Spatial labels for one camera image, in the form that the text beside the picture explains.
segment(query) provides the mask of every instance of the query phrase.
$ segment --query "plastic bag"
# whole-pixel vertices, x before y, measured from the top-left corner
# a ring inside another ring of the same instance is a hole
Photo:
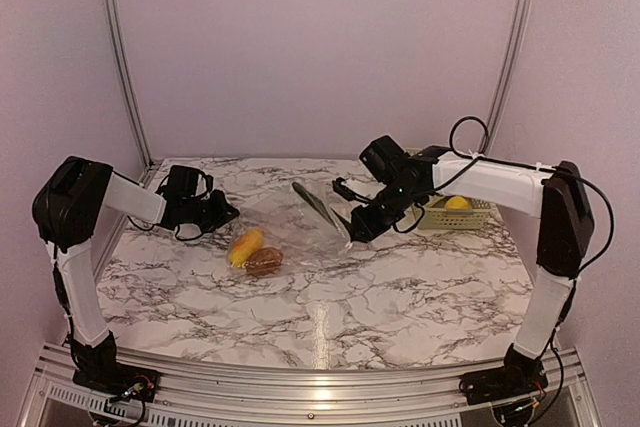
[[[231,224],[231,268],[238,275],[262,277],[335,265],[351,241],[330,197],[324,183],[294,183],[241,209]]]

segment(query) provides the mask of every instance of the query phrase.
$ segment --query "white wall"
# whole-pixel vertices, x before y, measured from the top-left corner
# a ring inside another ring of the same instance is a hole
[[[584,274],[561,332],[576,345],[606,427],[638,423],[640,403],[640,0],[533,0],[506,115],[493,154],[576,162],[608,193],[618,229],[612,250]],[[601,202],[590,253],[607,233]],[[508,226],[529,264],[537,225]]]
[[[106,25],[101,0],[0,0],[2,425],[15,425],[43,342],[64,325],[33,198],[71,154],[142,170]]]
[[[355,157],[485,117],[515,0],[118,0],[156,157]]]

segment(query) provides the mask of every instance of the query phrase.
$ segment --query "basket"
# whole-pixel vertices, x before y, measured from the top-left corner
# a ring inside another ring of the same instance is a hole
[[[484,226],[491,213],[491,204],[483,200],[467,199],[471,204],[469,210],[447,210],[444,208],[450,197],[433,196],[424,205],[424,218],[418,224],[418,229],[454,229],[477,230]],[[422,212],[412,207],[417,220]]]

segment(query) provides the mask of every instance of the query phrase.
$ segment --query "table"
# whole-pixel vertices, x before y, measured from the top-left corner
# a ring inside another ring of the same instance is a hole
[[[293,181],[372,182],[357,161],[167,159],[197,167],[241,211]],[[229,364],[383,369],[504,355],[531,282],[496,209],[480,231],[389,232],[327,268],[248,280],[230,228],[181,243],[127,227],[98,283],[119,346]]]

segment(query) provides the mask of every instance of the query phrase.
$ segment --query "yellow lemon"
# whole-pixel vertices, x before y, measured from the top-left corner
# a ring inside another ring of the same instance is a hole
[[[447,210],[471,210],[471,204],[464,197],[456,195],[455,197],[451,197],[447,200],[447,203],[444,204],[444,208]]]

